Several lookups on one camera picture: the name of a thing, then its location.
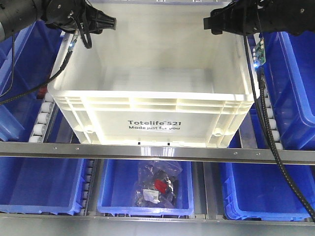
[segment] blue plastic bin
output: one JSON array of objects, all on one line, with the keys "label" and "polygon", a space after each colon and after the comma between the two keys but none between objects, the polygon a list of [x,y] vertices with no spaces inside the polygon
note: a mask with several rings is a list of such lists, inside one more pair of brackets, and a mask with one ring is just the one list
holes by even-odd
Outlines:
[{"label": "blue plastic bin", "polygon": [[[315,182],[309,166],[287,166],[315,207]],[[221,164],[224,211],[228,219],[301,221],[309,217],[279,168],[268,164]]]},{"label": "blue plastic bin", "polygon": [[187,216],[193,213],[191,163],[180,162],[176,208],[132,207],[133,187],[138,181],[138,160],[107,160],[104,163],[97,210],[130,216]]},{"label": "blue plastic bin", "polygon": [[[59,46],[60,30],[49,29],[43,22],[23,29],[15,39],[15,70],[11,91],[5,100],[46,81],[52,70]],[[0,44],[0,94],[11,84],[12,38]],[[27,142],[41,101],[36,92],[0,106],[0,139]]]},{"label": "blue plastic bin", "polygon": [[84,159],[0,158],[0,211],[80,212]]},{"label": "blue plastic bin", "polygon": [[267,88],[285,149],[315,150],[315,34],[264,34]]}]

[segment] clear plastic bag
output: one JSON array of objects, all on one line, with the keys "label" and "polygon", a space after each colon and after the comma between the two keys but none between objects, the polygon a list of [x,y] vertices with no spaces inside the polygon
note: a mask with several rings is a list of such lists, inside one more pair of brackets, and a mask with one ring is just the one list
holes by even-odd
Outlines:
[{"label": "clear plastic bag", "polygon": [[177,161],[139,161],[133,206],[174,208],[181,172]]}]

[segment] black wire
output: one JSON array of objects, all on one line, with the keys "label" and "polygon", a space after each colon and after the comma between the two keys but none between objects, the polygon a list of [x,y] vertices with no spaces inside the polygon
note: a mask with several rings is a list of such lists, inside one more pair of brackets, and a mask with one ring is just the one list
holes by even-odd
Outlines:
[{"label": "black wire", "polygon": [[[258,23],[259,23],[259,30],[260,30],[260,32],[262,32],[260,17],[259,17],[259,14],[258,14],[258,8],[256,9],[256,13],[257,13],[257,19],[258,19]],[[257,112],[257,115],[258,115],[258,118],[259,118],[259,122],[261,124],[261,128],[262,128],[264,137],[265,137],[265,139],[267,141],[267,144],[268,144],[268,146],[271,146],[270,140],[267,138],[267,130],[266,130],[265,126],[263,125],[264,124],[264,120],[263,120],[262,113],[261,113],[261,107],[260,107],[259,102],[258,102],[257,97],[256,97],[256,93],[254,94],[254,100],[255,100],[255,98],[256,98],[255,106],[256,106],[256,112]],[[264,96],[260,96],[259,99],[261,100],[260,101],[260,104],[261,104],[262,100],[264,100],[265,98],[264,98]]]},{"label": "black wire", "polygon": [[[245,46],[245,52],[246,52],[246,59],[247,59],[249,74],[250,74],[250,78],[251,78],[251,85],[252,85],[252,92],[253,92],[253,96],[254,96],[254,102],[255,102],[256,107],[259,108],[258,100],[257,100],[256,93],[255,93],[255,85],[253,82],[252,68],[250,66],[250,64],[251,64],[250,56],[248,53],[248,42],[247,42],[247,36],[246,36],[246,31],[245,31],[246,13],[247,13],[247,4],[244,6],[244,18],[243,18],[244,46]],[[298,188],[298,186],[296,185],[296,183],[294,182],[292,177],[289,175],[287,169],[285,168],[285,166],[284,166],[284,164],[280,158],[280,155],[279,155],[279,152],[277,150],[277,146],[276,146],[273,134],[272,134],[271,126],[269,123],[266,102],[265,102],[265,99],[263,99],[264,87],[265,87],[264,85],[265,84],[264,84],[264,80],[261,76],[261,72],[257,73],[257,77],[258,77],[258,82],[259,82],[262,116],[263,116],[263,121],[264,121],[263,123],[261,123],[261,125],[265,127],[266,139],[267,139],[267,142],[269,144],[270,150],[271,150],[271,152],[275,158],[276,164],[278,165],[278,167],[279,167],[283,177],[285,178],[286,182],[288,183],[289,187],[292,189],[292,191],[297,196],[297,198],[299,199],[301,204],[304,206],[304,208],[306,209],[306,211],[308,212],[308,214],[310,215],[312,220],[315,222],[315,210],[312,208],[311,204],[307,201],[307,199],[305,198],[303,193],[300,191],[300,189]]]},{"label": "black wire", "polygon": [[0,101],[0,105],[3,105],[5,103],[11,102],[11,101],[14,101],[14,100],[16,100],[16,99],[18,99],[20,97],[23,97],[25,95],[28,95],[28,94],[30,94],[32,92],[37,91],[41,87],[47,86],[50,82],[52,82],[55,78],[57,78],[64,71],[64,69],[66,68],[66,66],[67,66],[67,64],[68,64],[68,62],[70,60],[71,55],[72,55],[72,51],[68,51],[67,54],[65,55],[65,58],[63,60],[63,63],[61,65],[60,69],[50,79],[48,79],[47,81],[45,81],[44,83],[42,83],[42,84],[40,84],[40,85],[38,85],[36,87],[33,87],[32,89],[30,89],[30,90],[28,90],[26,92],[23,92],[23,93],[18,94],[18,95],[14,96],[14,97],[8,98],[8,99],[6,99],[4,101]]},{"label": "black wire", "polygon": [[91,39],[91,34],[89,32],[89,24],[86,18],[86,6],[84,6],[84,11],[82,13],[82,20],[79,19],[79,16],[75,16],[75,17],[70,16],[70,18],[74,20],[84,46],[87,49],[92,48],[92,39]]},{"label": "black wire", "polygon": [[11,55],[11,60],[12,60],[12,62],[11,62],[11,84],[10,84],[9,88],[3,94],[0,95],[0,97],[3,97],[6,94],[8,94],[13,87],[14,65],[15,65],[15,35],[14,34],[12,35],[12,50],[11,50],[11,52],[12,52],[12,55]]}]

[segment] metal rail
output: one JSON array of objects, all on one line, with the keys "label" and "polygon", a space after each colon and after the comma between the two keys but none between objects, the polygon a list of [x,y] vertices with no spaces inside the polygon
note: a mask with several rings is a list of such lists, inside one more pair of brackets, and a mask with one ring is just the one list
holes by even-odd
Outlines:
[{"label": "metal rail", "polygon": [[[279,150],[285,164],[315,165],[315,151]],[[0,157],[152,159],[275,164],[268,149],[0,142]]]},{"label": "metal rail", "polygon": [[177,219],[177,218],[146,218],[146,217],[111,217],[111,216],[71,216],[71,215],[39,215],[39,214],[9,214],[0,213],[2,218],[21,219],[51,219],[51,220],[98,220],[98,221],[141,221],[141,222],[177,222],[177,223],[215,223],[241,225],[291,225],[315,227],[313,222],[284,222],[284,221],[250,221],[250,220],[209,220],[209,219]]}]

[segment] shelving rack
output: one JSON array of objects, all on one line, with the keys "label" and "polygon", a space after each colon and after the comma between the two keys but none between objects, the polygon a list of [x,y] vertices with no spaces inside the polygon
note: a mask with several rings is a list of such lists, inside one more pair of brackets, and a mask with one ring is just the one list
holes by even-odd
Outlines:
[{"label": "shelving rack", "polygon": [[[50,128],[43,138],[53,132]],[[71,133],[63,118],[60,143],[0,142],[0,157],[84,158],[94,161],[85,205],[80,214],[0,213],[1,235],[313,235],[305,222],[234,221],[224,217],[219,162],[275,164],[271,151],[257,149],[247,116],[239,129],[242,148],[104,146],[65,143]],[[279,150],[285,164],[315,165],[315,151]],[[194,214],[187,218],[108,216],[96,210],[104,159],[178,160],[193,162]]]}]

